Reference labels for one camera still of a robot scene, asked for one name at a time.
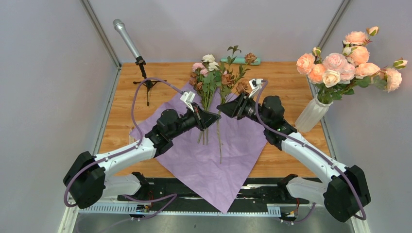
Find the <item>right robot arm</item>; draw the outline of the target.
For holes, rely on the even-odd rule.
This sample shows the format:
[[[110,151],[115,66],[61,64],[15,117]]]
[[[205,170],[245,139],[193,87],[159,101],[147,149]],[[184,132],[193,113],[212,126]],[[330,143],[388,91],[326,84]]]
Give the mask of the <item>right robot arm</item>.
[[[363,170],[357,165],[348,167],[309,143],[284,119],[285,110],[279,96],[267,96],[258,104],[243,93],[218,105],[217,109],[230,118],[246,117],[262,125],[268,143],[293,156],[319,179],[314,182],[288,175],[277,190],[282,202],[299,198],[320,204],[340,222],[351,217],[365,219],[364,207],[371,202],[371,196]]]

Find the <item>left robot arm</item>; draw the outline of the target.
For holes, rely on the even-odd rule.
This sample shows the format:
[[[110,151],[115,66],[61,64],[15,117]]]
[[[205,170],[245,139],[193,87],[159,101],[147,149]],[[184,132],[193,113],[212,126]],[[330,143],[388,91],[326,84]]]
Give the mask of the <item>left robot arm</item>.
[[[133,164],[164,154],[173,146],[176,137],[193,128],[204,131],[220,118],[219,114],[205,111],[196,103],[192,103],[183,115],[174,109],[166,109],[140,140],[106,153],[80,153],[63,178],[65,205],[85,209],[101,198],[118,195],[146,199],[149,188],[142,176],[137,173],[126,176],[115,174]]]

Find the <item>pink flower bouquet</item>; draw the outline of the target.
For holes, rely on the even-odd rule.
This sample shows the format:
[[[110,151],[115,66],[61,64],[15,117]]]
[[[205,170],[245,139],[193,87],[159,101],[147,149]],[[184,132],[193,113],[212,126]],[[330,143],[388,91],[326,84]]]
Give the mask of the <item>pink flower bouquet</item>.
[[[212,54],[204,55],[201,62],[193,64],[189,84],[200,96],[203,109],[208,111],[216,89],[222,84],[220,67]]]

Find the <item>pink and purple wrapping paper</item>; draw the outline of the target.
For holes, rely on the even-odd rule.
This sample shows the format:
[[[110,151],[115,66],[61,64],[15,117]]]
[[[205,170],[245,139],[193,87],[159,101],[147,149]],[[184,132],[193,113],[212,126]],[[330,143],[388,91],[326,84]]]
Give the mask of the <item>pink and purple wrapping paper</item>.
[[[198,142],[199,135],[197,128],[183,133],[173,139],[173,147],[166,153],[128,169],[159,176],[157,161],[213,207],[227,213],[266,145],[263,127],[247,118],[222,115],[208,129],[207,143]]]

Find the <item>brown rose stem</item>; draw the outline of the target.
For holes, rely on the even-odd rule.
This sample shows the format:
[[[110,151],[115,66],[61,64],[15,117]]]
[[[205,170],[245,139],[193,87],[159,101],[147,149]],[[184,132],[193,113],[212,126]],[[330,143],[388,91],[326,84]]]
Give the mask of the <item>brown rose stem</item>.
[[[231,55],[227,56],[226,62],[221,61],[219,65],[219,71],[221,73],[221,86],[219,88],[220,104],[228,102],[231,99],[229,95],[233,92],[233,89],[238,86],[243,88],[240,93],[245,92],[247,87],[243,87],[244,84],[242,79],[245,77],[246,72],[250,70],[250,68],[247,68],[247,66],[249,66],[248,64],[253,63],[257,59],[257,57],[251,52],[246,54],[244,56],[244,59],[248,64],[240,64],[238,66],[239,70],[235,71],[232,68],[232,62],[235,60],[235,58],[238,58],[236,52],[241,55],[242,51],[239,49],[238,45],[228,47],[227,51],[231,51]]]

